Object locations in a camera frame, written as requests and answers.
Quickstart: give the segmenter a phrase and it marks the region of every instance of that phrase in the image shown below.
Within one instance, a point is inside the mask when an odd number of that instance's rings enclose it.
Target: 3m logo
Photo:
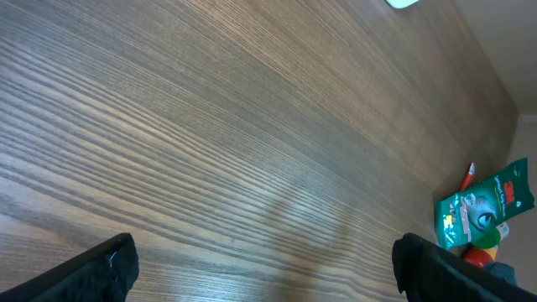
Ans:
[[[510,180],[506,183],[503,183],[503,189],[505,190],[505,195],[507,196],[507,204],[510,204],[514,201],[513,182]]]

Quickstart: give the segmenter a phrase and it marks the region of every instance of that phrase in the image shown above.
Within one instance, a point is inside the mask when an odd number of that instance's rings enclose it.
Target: white object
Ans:
[[[419,0],[386,0],[388,1],[389,5],[393,6],[394,8],[406,8],[410,4],[417,3]]]

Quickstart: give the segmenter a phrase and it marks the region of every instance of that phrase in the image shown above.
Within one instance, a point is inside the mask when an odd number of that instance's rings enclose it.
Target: gray wall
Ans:
[[[529,187],[537,195],[537,114],[519,118],[508,162],[523,157],[529,160]],[[498,247],[497,261],[514,267],[519,286],[537,294],[537,209],[510,219],[508,224],[510,233]]]
[[[521,113],[537,113],[537,1],[455,0]]]

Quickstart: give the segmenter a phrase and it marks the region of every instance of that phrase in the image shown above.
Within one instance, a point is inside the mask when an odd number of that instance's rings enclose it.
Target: teal snack package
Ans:
[[[436,231],[442,248],[477,241],[500,223],[534,207],[528,159],[436,203]]]

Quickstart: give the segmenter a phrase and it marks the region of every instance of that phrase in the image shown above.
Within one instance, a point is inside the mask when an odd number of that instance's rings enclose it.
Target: wood grain surface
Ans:
[[[405,300],[516,116],[451,1],[1,0],[0,290],[131,232],[129,301]]]

